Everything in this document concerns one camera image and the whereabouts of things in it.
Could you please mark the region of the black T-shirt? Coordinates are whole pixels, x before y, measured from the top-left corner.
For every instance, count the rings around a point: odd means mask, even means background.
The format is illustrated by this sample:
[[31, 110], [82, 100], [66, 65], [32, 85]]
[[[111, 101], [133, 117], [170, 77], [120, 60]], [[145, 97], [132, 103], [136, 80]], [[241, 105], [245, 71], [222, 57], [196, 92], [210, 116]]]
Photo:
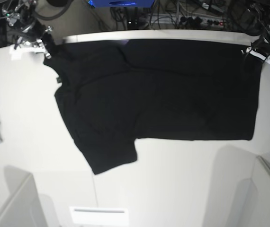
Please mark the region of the black T-shirt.
[[251, 140], [262, 61], [237, 44], [129, 40], [62, 44], [44, 65], [95, 175], [137, 160], [135, 141]]

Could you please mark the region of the blue device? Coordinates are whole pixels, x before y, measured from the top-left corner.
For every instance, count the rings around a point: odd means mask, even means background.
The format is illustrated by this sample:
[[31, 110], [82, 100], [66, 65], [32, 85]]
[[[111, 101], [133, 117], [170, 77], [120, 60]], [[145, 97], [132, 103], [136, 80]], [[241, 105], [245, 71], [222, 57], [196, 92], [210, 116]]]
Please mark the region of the blue device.
[[149, 8], [154, 0], [87, 0], [87, 2], [96, 8], [105, 7], [139, 7]]

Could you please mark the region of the grey partition panel right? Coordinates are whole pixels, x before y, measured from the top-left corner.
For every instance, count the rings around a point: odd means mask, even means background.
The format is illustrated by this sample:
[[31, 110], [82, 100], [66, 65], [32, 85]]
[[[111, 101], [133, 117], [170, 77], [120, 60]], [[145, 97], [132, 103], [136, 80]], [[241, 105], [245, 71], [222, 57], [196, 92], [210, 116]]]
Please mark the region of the grey partition panel right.
[[262, 157], [251, 177], [238, 183], [226, 226], [270, 227], [270, 168]]

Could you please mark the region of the grey partition panel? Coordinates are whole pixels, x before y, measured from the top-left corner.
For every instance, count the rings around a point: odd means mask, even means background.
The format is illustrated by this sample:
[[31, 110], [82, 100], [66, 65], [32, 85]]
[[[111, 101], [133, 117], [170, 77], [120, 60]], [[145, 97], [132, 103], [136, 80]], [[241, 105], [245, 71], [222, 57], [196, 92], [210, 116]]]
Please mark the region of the grey partition panel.
[[226, 226], [270, 227], [270, 168], [262, 157], [251, 177], [238, 183]]
[[0, 207], [0, 227], [59, 227], [51, 197], [38, 192], [34, 175], [26, 170], [4, 167], [10, 195]]

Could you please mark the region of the grey partition panel left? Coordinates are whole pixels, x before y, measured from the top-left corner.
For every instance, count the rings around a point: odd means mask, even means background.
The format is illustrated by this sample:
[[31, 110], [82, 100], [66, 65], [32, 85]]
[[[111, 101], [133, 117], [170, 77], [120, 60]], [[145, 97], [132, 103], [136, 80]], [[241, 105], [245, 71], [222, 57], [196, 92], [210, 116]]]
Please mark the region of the grey partition panel left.
[[4, 167], [10, 195], [0, 207], [0, 227], [59, 227], [51, 197], [38, 192], [34, 175], [26, 170]]

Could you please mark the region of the white paper label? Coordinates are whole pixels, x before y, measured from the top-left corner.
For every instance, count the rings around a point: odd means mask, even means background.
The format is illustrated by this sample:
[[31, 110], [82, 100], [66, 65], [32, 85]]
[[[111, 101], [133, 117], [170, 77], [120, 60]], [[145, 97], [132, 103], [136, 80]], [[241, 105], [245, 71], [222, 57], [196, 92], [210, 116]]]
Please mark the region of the white paper label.
[[69, 207], [75, 224], [100, 226], [128, 226], [129, 212], [118, 208]]

